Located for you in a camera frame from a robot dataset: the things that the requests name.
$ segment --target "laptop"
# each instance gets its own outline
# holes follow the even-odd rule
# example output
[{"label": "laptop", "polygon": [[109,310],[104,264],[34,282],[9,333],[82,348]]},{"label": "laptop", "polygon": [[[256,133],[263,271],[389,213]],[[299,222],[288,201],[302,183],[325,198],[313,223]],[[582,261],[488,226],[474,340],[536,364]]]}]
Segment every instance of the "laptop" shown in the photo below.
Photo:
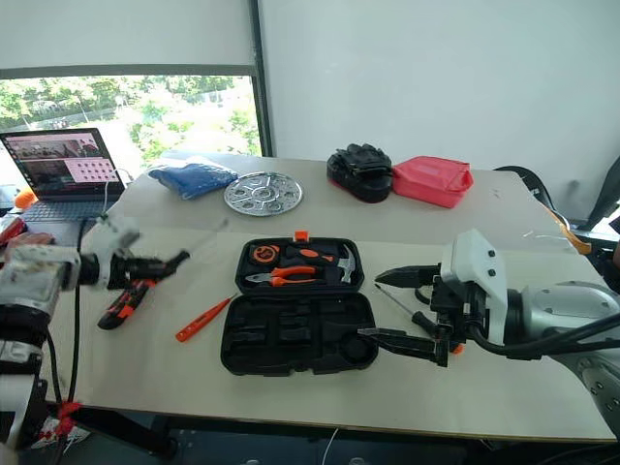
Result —
[{"label": "laptop", "polygon": [[125,189],[97,129],[4,133],[0,141],[39,199],[21,215],[29,231],[58,238],[51,224],[94,219]]}]

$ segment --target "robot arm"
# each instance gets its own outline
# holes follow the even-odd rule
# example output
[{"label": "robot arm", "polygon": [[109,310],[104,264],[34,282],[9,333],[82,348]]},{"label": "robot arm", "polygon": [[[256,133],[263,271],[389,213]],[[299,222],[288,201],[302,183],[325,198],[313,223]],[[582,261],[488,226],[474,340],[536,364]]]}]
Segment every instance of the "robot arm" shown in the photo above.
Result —
[{"label": "robot arm", "polygon": [[450,342],[474,339],[494,354],[516,359],[550,356],[592,393],[620,437],[620,296],[602,286],[570,281],[507,289],[504,263],[476,230],[445,249],[436,266],[405,266],[377,276],[401,288],[432,286],[437,314],[433,339],[383,328],[358,332],[384,349],[448,366]]},{"label": "robot arm", "polygon": [[189,253],[168,262],[135,258],[140,237],[128,218],[102,217],[92,249],[26,245],[15,248],[0,272],[0,443],[32,444],[47,417],[46,381],[39,378],[47,326],[61,291],[77,285],[123,289],[138,279],[159,281],[176,272]]}]

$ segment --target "orange screwdriver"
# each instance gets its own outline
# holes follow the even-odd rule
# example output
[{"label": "orange screwdriver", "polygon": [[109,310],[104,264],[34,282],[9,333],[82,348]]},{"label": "orange screwdriver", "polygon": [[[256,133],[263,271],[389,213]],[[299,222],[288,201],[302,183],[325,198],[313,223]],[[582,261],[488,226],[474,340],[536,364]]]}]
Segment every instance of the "orange screwdriver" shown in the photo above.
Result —
[{"label": "orange screwdriver", "polygon": [[228,305],[228,303],[236,296],[236,293],[231,295],[229,298],[222,300],[220,303],[215,305],[212,308],[209,308],[202,315],[197,317],[183,329],[178,331],[174,337],[178,342],[185,342],[198,331],[203,329],[211,320],[213,320],[217,315]]}]

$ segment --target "white wall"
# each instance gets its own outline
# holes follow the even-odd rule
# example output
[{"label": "white wall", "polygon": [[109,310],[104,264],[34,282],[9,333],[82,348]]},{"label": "white wall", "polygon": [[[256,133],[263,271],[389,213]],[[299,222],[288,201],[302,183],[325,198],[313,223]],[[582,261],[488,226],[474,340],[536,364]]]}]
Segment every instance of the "white wall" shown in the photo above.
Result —
[{"label": "white wall", "polygon": [[277,156],[521,165],[585,217],[620,155],[618,24],[618,0],[264,0]]},{"label": "white wall", "polygon": [[0,69],[254,63],[246,0],[2,0]]}]

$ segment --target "blue cloth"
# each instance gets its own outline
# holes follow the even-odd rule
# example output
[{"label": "blue cloth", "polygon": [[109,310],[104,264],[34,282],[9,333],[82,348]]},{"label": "blue cloth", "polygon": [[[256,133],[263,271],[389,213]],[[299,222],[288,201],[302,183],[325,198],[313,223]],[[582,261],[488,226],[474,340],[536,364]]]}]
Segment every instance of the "blue cloth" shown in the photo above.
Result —
[{"label": "blue cloth", "polygon": [[165,167],[148,174],[176,192],[185,201],[228,186],[238,174],[220,165],[190,163],[182,168]]}]

